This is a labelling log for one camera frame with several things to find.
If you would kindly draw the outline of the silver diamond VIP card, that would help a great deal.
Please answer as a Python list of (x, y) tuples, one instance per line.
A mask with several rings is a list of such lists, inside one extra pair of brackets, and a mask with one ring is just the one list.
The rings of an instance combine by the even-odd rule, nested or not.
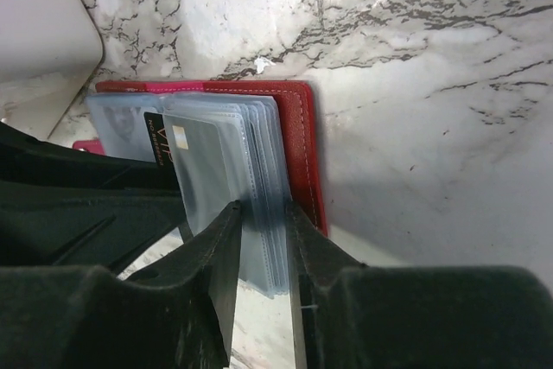
[(154, 162), (145, 112), (158, 113), (161, 103), (148, 93), (98, 93), (86, 104), (104, 152), (123, 159)]

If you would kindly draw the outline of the red leather card holder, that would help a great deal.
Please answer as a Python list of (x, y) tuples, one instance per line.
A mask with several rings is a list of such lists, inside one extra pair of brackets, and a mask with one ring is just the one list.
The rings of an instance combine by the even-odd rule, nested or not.
[[(297, 202), (319, 231), (327, 230), (310, 86), (301, 81), (104, 81), (93, 94), (126, 92), (160, 100), (174, 167), (157, 166), (180, 186), (190, 233), (203, 231), (228, 202), (239, 200), (240, 278), (265, 296), (286, 293), (286, 203)], [(99, 138), (76, 148), (105, 155)]]

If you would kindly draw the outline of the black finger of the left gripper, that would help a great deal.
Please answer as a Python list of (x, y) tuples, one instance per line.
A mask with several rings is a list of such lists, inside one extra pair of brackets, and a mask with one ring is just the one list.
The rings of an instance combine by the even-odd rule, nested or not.
[(1, 126), (1, 264), (118, 274), (185, 229), (178, 184), (153, 162), (95, 155)]

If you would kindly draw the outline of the black VIP card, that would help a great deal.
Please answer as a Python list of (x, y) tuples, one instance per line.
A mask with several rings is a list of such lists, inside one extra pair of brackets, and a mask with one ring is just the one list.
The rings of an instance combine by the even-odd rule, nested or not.
[(162, 114), (146, 111), (143, 116), (157, 165), (163, 169), (173, 168), (173, 157)]

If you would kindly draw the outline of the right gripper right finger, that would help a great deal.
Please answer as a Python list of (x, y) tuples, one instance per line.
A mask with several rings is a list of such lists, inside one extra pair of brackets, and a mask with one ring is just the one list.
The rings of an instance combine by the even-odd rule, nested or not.
[(549, 368), (552, 297), (512, 266), (374, 267), (286, 207), (299, 368)]

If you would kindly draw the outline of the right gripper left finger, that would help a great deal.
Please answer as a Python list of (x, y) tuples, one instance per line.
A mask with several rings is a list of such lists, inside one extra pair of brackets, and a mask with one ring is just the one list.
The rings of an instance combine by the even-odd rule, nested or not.
[(1, 270), (4, 368), (225, 368), (241, 206), (126, 279), (99, 265)]

